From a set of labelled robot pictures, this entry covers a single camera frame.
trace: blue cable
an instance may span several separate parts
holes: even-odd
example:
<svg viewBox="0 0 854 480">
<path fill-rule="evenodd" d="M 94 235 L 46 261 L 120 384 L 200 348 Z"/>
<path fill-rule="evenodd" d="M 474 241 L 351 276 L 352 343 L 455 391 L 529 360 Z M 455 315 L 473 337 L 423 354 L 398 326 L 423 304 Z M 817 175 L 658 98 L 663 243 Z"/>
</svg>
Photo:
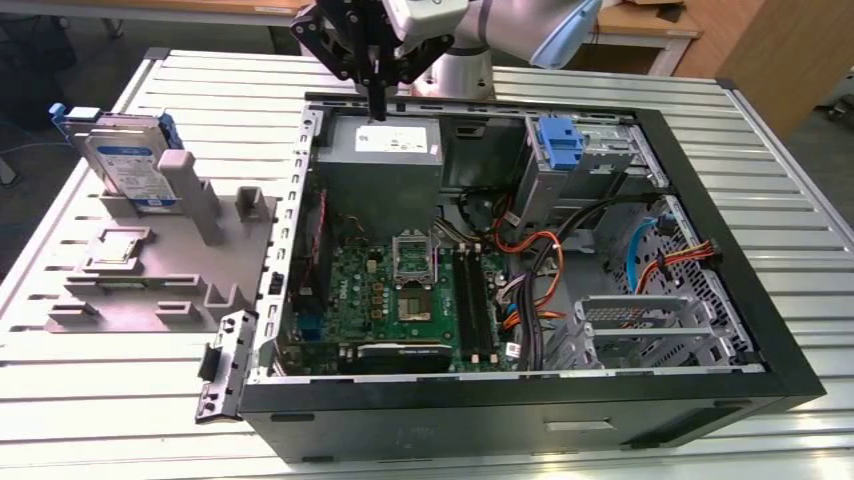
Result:
<svg viewBox="0 0 854 480">
<path fill-rule="evenodd" d="M 655 219 L 646 218 L 643 223 L 638 225 L 635 233 L 631 234 L 629 240 L 629 250 L 626 251 L 626 281 L 629 282 L 629 292 L 635 293 L 638 288 L 638 273 L 635 270 L 635 256 L 638 255 L 638 244 L 646 233 L 646 229 L 655 226 Z"/>
</svg>

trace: ram slot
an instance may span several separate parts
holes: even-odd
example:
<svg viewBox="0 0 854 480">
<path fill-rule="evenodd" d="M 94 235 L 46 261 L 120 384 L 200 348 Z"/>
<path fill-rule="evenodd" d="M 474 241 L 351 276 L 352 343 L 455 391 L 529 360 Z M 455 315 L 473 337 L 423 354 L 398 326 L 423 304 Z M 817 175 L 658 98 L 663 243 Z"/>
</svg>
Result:
<svg viewBox="0 0 854 480">
<path fill-rule="evenodd" d="M 486 277 L 481 268 L 481 256 L 469 252 L 466 257 L 469 274 L 469 308 L 471 309 L 471 319 L 477 332 L 477 345 L 481 357 L 489 357 L 494 351 L 493 328 L 490 315 L 487 314 Z"/>
<path fill-rule="evenodd" d="M 470 358 L 478 353 L 478 331 L 471 316 L 466 256 L 466 253 L 454 253 L 454 298 L 457 300 L 461 354 L 463 358 Z"/>
</svg>

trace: slotted aluminum table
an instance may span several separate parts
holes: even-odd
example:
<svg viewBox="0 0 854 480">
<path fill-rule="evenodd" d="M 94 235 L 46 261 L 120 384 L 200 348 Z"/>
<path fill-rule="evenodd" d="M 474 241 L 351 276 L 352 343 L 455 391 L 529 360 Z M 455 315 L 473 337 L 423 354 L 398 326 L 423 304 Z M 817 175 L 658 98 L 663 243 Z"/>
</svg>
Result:
<svg viewBox="0 0 854 480">
<path fill-rule="evenodd" d="M 853 235 L 741 94 L 707 80 L 514 68 L 495 69 L 495 87 L 501 100 L 663 112 L 827 396 L 673 450 L 286 465 L 246 423 L 194 424 L 210 334 L 39 331 L 106 216 L 82 162 L 0 287 L 1 478 L 854 477 Z M 286 196 L 310 90 L 351 86 L 311 59 L 172 51 L 143 61 L 115 110 L 168 110 L 218 191 L 258 185 Z"/>
</svg>

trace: hard drive label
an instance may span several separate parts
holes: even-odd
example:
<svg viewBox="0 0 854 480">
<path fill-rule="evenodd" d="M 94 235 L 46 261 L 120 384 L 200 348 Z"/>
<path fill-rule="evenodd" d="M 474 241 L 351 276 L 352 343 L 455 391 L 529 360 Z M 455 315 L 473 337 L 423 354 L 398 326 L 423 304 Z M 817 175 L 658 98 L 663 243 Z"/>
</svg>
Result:
<svg viewBox="0 0 854 480">
<path fill-rule="evenodd" d="M 140 210 L 160 211 L 175 204 L 175 192 L 158 172 L 158 159 L 150 148 L 100 146 L 98 153 L 110 178 Z"/>
</svg>

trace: blue plastic clip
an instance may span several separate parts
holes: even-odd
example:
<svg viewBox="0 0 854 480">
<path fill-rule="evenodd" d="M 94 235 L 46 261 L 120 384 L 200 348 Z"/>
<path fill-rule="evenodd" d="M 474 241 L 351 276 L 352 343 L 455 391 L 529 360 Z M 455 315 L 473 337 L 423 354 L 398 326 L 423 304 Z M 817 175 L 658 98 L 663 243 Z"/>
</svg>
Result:
<svg viewBox="0 0 854 480">
<path fill-rule="evenodd" d="M 182 141 L 182 137 L 178 136 L 178 128 L 175 128 L 175 120 L 172 119 L 172 115 L 168 113 L 163 113 L 160 115 L 160 131 L 163 132 L 163 136 L 166 137 L 166 142 L 170 145 L 170 148 L 183 150 L 184 142 Z"/>
<path fill-rule="evenodd" d="M 71 143 L 71 139 L 66 134 L 66 130 L 63 130 L 63 122 L 66 121 L 66 105 L 63 105 L 62 103 L 55 103 L 54 105 L 51 105 L 48 112 L 51 113 L 51 123 L 59 130 L 59 133 L 63 134 L 63 137 L 66 137 L 66 142 Z"/>
<path fill-rule="evenodd" d="M 585 136 L 566 117 L 539 117 L 539 140 L 555 170 L 574 170 L 585 153 Z"/>
</svg>

